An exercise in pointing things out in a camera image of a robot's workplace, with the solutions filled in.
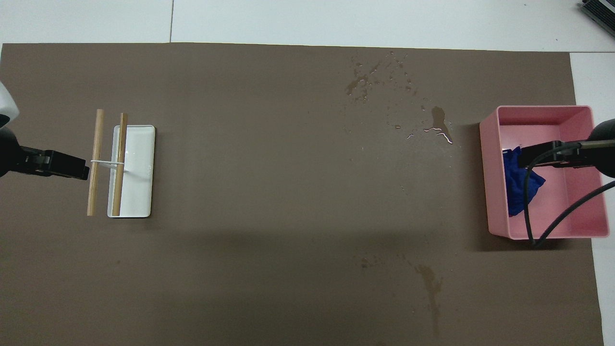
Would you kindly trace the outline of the dark ribbed device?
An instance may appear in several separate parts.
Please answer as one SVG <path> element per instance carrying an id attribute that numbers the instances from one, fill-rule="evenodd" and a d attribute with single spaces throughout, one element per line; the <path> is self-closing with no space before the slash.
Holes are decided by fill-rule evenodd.
<path id="1" fill-rule="evenodd" d="M 594 21 L 615 26 L 615 0 L 581 0 L 580 9 Z"/>

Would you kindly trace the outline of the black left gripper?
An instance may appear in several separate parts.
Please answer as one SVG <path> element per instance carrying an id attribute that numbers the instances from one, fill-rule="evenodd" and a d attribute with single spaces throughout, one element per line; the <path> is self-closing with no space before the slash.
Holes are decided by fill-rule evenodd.
<path id="1" fill-rule="evenodd" d="M 7 127 L 0 129 L 0 177 L 8 172 L 50 177 L 51 174 L 65 178 L 88 180 L 90 167 L 86 160 L 66 155 L 59 151 L 48 151 L 48 172 L 42 170 L 45 151 L 23 147 Z"/>

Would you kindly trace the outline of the brown table mat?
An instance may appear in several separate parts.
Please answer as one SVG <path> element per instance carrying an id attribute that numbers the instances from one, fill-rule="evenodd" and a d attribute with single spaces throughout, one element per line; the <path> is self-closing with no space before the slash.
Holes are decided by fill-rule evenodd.
<path id="1" fill-rule="evenodd" d="M 20 144 L 156 127 L 152 210 L 0 178 L 0 346 L 597 346 L 591 241 L 491 235 L 479 123 L 572 105 L 567 53 L 4 44 Z"/>

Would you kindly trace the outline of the pink plastic bin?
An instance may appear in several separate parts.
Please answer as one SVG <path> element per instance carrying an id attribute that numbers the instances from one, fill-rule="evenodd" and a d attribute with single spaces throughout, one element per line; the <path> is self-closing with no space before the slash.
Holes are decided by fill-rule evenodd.
<path id="1" fill-rule="evenodd" d="M 491 234 L 528 239 L 524 214 L 510 216 L 503 151 L 554 140 L 585 140 L 595 127 L 587 106 L 500 106 L 480 123 L 486 214 Z M 573 202 L 602 185 L 594 167 L 537 167 L 545 179 L 529 203 L 534 238 Z M 604 196 L 593 197 L 574 210 L 549 238 L 603 238 L 609 235 Z"/>

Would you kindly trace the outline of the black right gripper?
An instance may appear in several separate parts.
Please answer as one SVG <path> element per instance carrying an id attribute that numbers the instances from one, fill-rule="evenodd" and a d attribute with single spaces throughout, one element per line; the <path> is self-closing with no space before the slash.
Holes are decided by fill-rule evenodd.
<path id="1" fill-rule="evenodd" d="M 615 179 L 615 118 L 597 125 L 586 140 L 566 144 L 576 144 L 576 147 L 565 149 L 562 154 L 555 152 L 544 156 L 536 162 L 535 167 L 554 164 L 558 164 L 557 167 L 595 167 L 603 175 Z M 560 146 L 562 141 L 520 147 L 519 167 L 529 167 L 536 158 Z"/>

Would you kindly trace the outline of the white towel rack wooden rods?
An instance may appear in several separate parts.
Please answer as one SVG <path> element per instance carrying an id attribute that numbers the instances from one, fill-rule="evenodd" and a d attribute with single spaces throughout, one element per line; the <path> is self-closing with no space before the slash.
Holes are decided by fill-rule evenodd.
<path id="1" fill-rule="evenodd" d="M 106 215 L 109 218 L 147 218 L 151 215 L 154 181 L 156 127 L 129 125 L 129 116 L 122 112 L 120 123 L 113 129 L 110 160 L 100 158 L 103 144 L 105 112 L 95 114 L 94 143 L 90 160 L 86 216 L 96 212 L 98 171 L 110 170 Z"/>

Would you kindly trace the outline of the blue towel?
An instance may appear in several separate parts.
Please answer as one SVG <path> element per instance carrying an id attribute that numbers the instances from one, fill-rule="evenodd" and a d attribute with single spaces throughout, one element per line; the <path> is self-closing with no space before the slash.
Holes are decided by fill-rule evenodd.
<path id="1" fill-rule="evenodd" d="M 524 182 L 527 169 L 518 165 L 521 147 L 502 152 L 508 216 L 514 217 L 524 211 Z M 532 172 L 529 176 L 529 202 L 534 199 L 545 179 Z"/>

